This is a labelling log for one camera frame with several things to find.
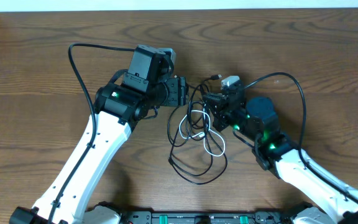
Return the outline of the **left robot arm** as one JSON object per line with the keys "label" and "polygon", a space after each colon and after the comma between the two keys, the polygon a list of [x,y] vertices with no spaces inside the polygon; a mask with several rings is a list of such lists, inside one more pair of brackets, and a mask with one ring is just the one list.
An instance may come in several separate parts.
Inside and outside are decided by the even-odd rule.
{"label": "left robot arm", "polygon": [[107,205],[86,207],[100,178],[137,123],[149,110],[183,106],[185,78],[173,77],[176,53],[171,48],[138,45],[129,68],[117,71],[95,100],[86,96],[91,114],[84,133],[63,169],[31,208],[17,207],[10,223],[119,223]]}

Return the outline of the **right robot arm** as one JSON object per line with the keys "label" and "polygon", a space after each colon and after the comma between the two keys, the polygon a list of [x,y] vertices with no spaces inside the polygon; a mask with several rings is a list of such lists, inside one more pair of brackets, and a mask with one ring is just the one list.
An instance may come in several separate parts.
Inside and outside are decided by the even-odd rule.
{"label": "right robot arm", "polygon": [[231,126],[253,141],[252,153],[263,170],[303,192],[333,223],[358,223],[358,189],[321,167],[281,130],[270,98],[247,100],[241,87],[232,85],[205,94],[203,101],[218,131]]}

